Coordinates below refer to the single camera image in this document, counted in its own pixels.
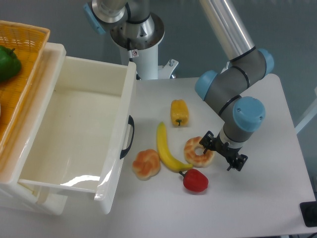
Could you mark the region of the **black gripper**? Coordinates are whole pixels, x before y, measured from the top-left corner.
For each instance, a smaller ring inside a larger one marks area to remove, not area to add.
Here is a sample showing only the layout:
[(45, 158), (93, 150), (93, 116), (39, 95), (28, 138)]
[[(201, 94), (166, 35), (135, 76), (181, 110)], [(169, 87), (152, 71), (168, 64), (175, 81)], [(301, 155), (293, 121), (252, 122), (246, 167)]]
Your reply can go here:
[(235, 169), (240, 172), (248, 159), (248, 156), (244, 154), (238, 154), (242, 148), (242, 142), (239, 143), (232, 140), (225, 141), (222, 140), (219, 135), (215, 138), (211, 131), (208, 131), (202, 137), (199, 144), (202, 145), (204, 149), (203, 154), (206, 154), (207, 151), (216, 151), (225, 157), (229, 163), (227, 171)]

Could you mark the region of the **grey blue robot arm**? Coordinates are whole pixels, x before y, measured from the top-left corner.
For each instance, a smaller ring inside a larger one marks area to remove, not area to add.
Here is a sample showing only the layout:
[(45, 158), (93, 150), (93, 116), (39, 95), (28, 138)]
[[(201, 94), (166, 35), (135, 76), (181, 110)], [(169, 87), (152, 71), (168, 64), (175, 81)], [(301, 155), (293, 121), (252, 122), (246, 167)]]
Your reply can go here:
[[(265, 118), (263, 104), (241, 94), (271, 73), (274, 60), (267, 50), (256, 48), (231, 1), (202, 0), (200, 5), (228, 57), (221, 73), (207, 71), (195, 84), (196, 93), (224, 121), (217, 136), (207, 132), (200, 144), (240, 171), (247, 156), (239, 151)], [(110, 32), (122, 62), (136, 64), (138, 80), (172, 75), (172, 70), (158, 65), (157, 56), (150, 56), (164, 37), (164, 25), (150, 12), (147, 0), (92, 0), (83, 9), (98, 34)]]

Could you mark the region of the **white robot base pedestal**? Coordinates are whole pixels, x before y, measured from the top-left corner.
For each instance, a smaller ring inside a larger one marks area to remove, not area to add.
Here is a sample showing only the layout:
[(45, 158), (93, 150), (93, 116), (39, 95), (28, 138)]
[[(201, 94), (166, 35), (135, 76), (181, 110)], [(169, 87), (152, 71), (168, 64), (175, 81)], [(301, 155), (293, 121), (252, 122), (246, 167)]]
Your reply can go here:
[(169, 79), (179, 61), (170, 59), (165, 65), (159, 65), (159, 44), (164, 38), (163, 21), (154, 13), (141, 23), (124, 22), (114, 27), (110, 35), (118, 46), (121, 63), (136, 64), (138, 80)]

